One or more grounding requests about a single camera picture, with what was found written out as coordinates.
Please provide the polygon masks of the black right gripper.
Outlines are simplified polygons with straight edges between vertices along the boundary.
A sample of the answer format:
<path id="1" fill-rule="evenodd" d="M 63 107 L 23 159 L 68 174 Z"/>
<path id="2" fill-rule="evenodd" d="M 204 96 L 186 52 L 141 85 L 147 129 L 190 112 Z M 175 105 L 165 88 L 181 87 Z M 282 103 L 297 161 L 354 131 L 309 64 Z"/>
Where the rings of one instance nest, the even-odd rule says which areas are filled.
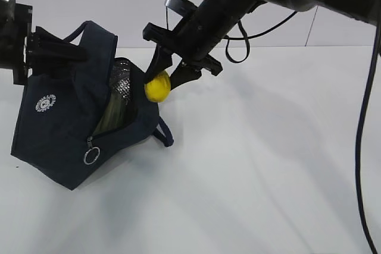
<path id="1" fill-rule="evenodd" d="M 221 63 L 209 55 L 218 41 L 201 23 L 198 8 L 182 17 L 173 30 L 148 23 L 143 30 L 143 38 L 156 43 L 151 63 L 145 72 L 145 83 L 151 82 L 173 65 L 173 54 L 181 57 L 182 61 L 170 76 L 171 90 L 198 80 L 202 76 L 202 69 L 214 76 L 222 71 Z"/>

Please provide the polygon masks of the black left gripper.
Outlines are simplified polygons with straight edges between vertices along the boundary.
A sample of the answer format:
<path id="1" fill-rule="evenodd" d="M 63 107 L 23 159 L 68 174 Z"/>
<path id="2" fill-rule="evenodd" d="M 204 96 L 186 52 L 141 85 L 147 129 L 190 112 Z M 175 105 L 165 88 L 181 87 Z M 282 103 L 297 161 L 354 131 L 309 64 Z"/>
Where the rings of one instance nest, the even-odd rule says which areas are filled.
<path id="1" fill-rule="evenodd" d="M 16 4 L 14 18 L 1 16 L 1 69 L 13 71 L 13 83 L 25 85 L 29 67 L 32 76 L 67 77 L 72 61 L 86 61 L 85 48 L 60 39 L 42 27 L 32 34 L 32 56 L 25 63 L 25 42 L 31 35 L 33 7 Z"/>

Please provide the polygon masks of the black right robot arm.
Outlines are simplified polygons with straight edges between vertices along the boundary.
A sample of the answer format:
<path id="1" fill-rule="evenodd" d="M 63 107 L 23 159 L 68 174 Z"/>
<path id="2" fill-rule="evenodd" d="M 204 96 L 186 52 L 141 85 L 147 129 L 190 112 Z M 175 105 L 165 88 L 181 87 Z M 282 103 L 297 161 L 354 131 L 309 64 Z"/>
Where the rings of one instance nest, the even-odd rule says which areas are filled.
<path id="1" fill-rule="evenodd" d="M 211 51 L 245 15 L 268 3 L 295 12 L 321 6 L 373 26 L 380 24 L 380 0 L 203 0 L 199 5 L 189 0 L 166 0 L 166 7 L 181 20 L 173 30 L 152 23 L 144 28 L 143 38 L 156 44 L 145 81 L 171 67 L 173 55 L 181 61 L 170 76 L 172 88 L 199 79 L 203 70 L 219 75 L 223 67 Z"/>

